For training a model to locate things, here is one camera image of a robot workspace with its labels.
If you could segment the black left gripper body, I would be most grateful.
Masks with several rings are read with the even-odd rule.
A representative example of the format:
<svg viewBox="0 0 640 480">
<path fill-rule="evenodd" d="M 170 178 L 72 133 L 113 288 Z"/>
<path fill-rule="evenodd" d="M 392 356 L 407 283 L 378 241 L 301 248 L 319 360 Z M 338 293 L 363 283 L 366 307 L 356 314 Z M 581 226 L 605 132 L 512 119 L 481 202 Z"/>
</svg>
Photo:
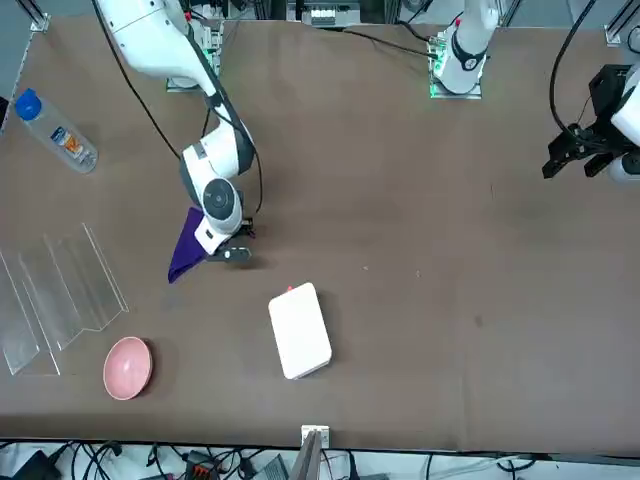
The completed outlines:
<svg viewBox="0 0 640 480">
<path fill-rule="evenodd" d="M 595 121 L 587 132 L 632 131 L 630 64 L 605 64 L 589 82 Z"/>
</svg>

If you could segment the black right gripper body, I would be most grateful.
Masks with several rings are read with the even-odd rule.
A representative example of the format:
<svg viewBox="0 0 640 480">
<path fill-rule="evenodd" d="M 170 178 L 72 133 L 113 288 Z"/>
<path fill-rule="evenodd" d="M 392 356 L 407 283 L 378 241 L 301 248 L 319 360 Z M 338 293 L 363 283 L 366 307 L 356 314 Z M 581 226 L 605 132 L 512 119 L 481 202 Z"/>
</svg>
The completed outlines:
<svg viewBox="0 0 640 480">
<path fill-rule="evenodd" d="M 213 254 L 207 255 L 208 262 L 242 263 L 251 258 L 251 251 L 243 246 L 224 245 L 218 248 Z"/>
</svg>

